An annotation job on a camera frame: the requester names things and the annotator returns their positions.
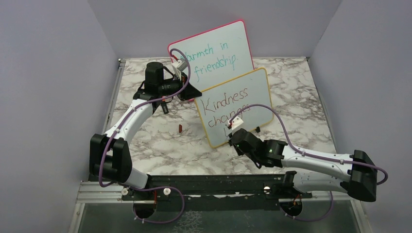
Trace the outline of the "black orange highlighter marker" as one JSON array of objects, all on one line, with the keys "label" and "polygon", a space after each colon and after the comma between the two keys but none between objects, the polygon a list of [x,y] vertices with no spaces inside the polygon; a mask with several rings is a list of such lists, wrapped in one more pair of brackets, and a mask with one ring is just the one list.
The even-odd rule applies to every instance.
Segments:
[{"label": "black orange highlighter marker", "polygon": [[162,107],[162,110],[163,110],[163,113],[164,113],[164,114],[168,114],[168,113],[169,113],[169,109],[168,109],[168,107],[167,107],[167,103],[162,102],[162,103],[161,103],[161,107]]}]

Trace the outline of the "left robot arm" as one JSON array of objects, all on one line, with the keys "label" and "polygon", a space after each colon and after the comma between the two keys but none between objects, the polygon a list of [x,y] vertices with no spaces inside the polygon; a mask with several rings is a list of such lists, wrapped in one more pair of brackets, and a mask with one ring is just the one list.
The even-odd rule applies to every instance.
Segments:
[{"label": "left robot arm", "polygon": [[129,142],[159,106],[168,113],[167,100],[178,97],[181,101],[200,97],[202,93],[189,83],[188,62],[179,59],[172,64],[170,79],[164,78],[169,71],[160,62],[149,62],[145,69],[145,80],[126,113],[118,122],[103,134],[95,134],[90,140],[89,171],[98,177],[101,187],[121,183],[134,187],[140,199],[152,195],[153,187],[149,175],[133,168]]}]

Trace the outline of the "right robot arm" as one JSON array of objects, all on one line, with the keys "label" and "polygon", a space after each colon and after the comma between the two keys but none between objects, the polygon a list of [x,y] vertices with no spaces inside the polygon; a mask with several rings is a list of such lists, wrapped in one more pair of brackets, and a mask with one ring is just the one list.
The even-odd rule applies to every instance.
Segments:
[{"label": "right robot arm", "polygon": [[304,169],[302,174],[296,173],[281,183],[280,191],[288,198],[298,192],[335,191],[361,201],[376,201],[378,169],[362,150],[352,154],[294,150],[285,141],[260,140],[245,129],[230,133],[229,142],[238,155],[247,156],[257,168]]}]

